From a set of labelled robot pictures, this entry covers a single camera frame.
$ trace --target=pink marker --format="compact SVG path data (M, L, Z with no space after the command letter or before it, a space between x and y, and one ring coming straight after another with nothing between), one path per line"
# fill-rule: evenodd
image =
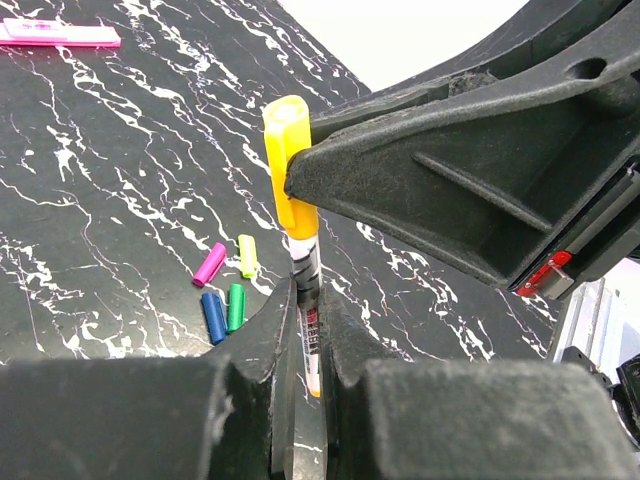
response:
M0 45L119 47L120 37L113 27L79 27L54 20L5 18L0 23Z
M207 255L204 263L193 276L193 284L198 287L204 287L213 280L213 277L216 276L222 268L222 265L224 265L225 258L227 258L227 249L221 243L216 243L209 252L209 255Z

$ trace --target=red component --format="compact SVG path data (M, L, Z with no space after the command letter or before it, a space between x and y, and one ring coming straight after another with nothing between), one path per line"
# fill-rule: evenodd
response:
M571 260L572 255L569 252L560 251L556 252L551 259L545 263L540 270L534 273L527 283L525 283L522 287L518 289L516 292L521 297L532 297L538 291L538 284L542 277L544 277L551 267L564 267L569 260Z

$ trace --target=yellow marker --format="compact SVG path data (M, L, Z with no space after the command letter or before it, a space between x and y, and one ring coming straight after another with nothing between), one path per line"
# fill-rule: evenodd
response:
M293 278L298 289L298 321L307 386L311 395L319 397L318 297L322 275L318 248L318 209L287 197L284 191L287 166L291 158L299 151L311 147L309 107L302 98L290 95L267 105L262 116L278 222L289 236Z
M251 235L238 235L240 245L240 265L244 278L253 278L258 271L256 240Z

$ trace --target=black marble table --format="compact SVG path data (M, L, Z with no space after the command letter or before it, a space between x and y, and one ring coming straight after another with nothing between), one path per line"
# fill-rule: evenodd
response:
M190 281L215 242L230 257L206 288L244 282L249 317L289 271L262 107L298 94L318 112L368 89L273 0L0 6L5 17L102 23L123 37L116 50L0 48L0 362L207 351ZM322 217L325 281L406 360L545 356L557 306ZM257 240L250 283L241 233ZM298 435L317 463L304 425Z

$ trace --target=yellow marker cap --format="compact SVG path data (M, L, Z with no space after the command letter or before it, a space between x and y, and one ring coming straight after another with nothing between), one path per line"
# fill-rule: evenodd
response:
M253 278L258 271L256 240L251 235L238 235L240 245L240 267L244 278Z
M262 118L278 221L291 238L306 240L318 233L318 209L289 198L284 181L291 158L311 147L309 107L301 97L289 95L267 105Z

